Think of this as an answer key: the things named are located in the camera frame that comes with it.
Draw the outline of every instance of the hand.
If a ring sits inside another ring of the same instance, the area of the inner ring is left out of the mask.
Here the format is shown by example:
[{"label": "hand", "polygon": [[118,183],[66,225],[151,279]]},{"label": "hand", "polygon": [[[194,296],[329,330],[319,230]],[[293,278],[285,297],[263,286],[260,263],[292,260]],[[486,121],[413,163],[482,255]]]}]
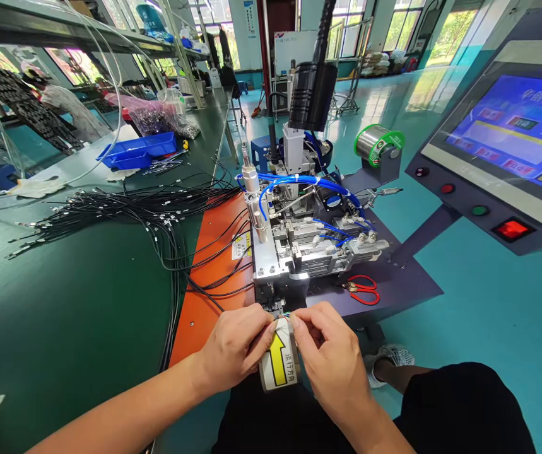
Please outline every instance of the hand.
[{"label": "hand", "polygon": [[290,321],[315,396],[348,437],[353,420],[373,408],[357,336],[327,301],[292,312]]},{"label": "hand", "polygon": [[193,373],[200,390],[212,395],[241,383],[258,367],[276,326],[260,304],[223,312],[206,344],[195,353]]}]

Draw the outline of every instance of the green button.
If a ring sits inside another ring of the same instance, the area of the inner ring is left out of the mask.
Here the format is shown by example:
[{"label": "green button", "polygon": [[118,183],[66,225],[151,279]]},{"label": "green button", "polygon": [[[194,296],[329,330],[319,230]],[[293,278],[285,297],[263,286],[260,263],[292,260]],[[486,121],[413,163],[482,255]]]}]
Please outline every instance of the green button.
[{"label": "green button", "polygon": [[485,216],[490,212],[490,209],[485,205],[477,205],[473,207],[473,216]]}]

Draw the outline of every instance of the red scissors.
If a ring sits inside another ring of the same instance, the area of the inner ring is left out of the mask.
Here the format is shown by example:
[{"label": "red scissors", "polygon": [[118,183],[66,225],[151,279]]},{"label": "red scissors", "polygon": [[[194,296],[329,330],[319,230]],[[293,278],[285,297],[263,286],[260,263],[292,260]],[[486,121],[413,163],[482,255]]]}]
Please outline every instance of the red scissors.
[{"label": "red scissors", "polygon": [[[368,281],[370,281],[372,283],[372,285],[364,286],[364,285],[356,284],[355,282],[353,282],[355,279],[358,279],[358,278],[367,279]],[[376,282],[374,282],[374,280],[371,277],[366,276],[365,274],[355,274],[354,276],[349,277],[348,282],[345,283],[345,284],[342,284],[342,287],[344,287],[345,289],[347,289],[351,293],[351,298],[356,299],[361,304],[364,304],[366,306],[374,306],[374,305],[378,304],[378,302],[380,301],[380,295],[375,290],[376,289]],[[361,298],[359,298],[356,295],[357,292],[373,293],[374,295],[376,295],[376,299],[373,300],[373,301],[362,300]]]}]

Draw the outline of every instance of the control panel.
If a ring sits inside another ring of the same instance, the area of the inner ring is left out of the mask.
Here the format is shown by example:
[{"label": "control panel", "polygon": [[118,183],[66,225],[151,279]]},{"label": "control panel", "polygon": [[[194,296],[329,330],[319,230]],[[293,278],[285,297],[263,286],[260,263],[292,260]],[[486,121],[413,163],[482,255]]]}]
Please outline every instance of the control panel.
[{"label": "control panel", "polygon": [[406,170],[518,255],[542,249],[538,24],[529,10]]}]

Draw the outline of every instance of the monitor screen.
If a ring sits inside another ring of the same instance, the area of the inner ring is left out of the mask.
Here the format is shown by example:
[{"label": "monitor screen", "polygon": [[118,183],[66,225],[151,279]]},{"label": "monitor screen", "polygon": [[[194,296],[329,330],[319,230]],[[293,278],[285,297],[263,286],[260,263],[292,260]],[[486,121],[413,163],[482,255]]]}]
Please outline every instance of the monitor screen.
[{"label": "monitor screen", "polygon": [[542,79],[500,76],[445,141],[542,187]]}]

